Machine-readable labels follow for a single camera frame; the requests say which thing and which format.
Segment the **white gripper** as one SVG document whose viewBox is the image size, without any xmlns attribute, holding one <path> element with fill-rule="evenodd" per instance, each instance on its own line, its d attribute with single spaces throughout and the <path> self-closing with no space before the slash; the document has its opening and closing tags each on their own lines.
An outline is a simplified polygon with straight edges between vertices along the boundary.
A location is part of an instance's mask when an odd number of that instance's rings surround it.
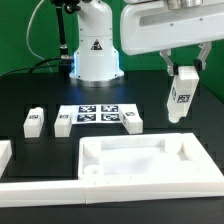
<svg viewBox="0 0 224 224">
<path fill-rule="evenodd" d="M 210 42 L 224 39 L 224 0 L 190 0 L 192 5 L 177 7 L 172 1 L 124 0 L 122 50 L 127 55 L 160 51 L 168 74 L 174 76 L 178 66 L 170 59 L 170 49 L 199 44 L 194 66 L 203 71 L 212 48 Z"/>
</svg>

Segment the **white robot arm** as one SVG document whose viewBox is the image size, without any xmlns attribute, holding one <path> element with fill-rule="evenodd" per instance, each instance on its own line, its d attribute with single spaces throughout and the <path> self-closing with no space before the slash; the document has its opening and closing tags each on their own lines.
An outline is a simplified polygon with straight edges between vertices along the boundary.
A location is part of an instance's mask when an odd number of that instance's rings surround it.
<svg viewBox="0 0 224 224">
<path fill-rule="evenodd" d="M 124 0 L 120 17 L 123 52 L 138 55 L 158 51 L 171 75 L 171 50 L 198 44 L 205 61 L 213 41 L 224 39 L 224 0 Z M 103 0 L 81 0 L 79 47 L 74 53 L 73 82 L 108 86 L 123 78 L 119 53 L 113 46 L 112 10 Z"/>
</svg>

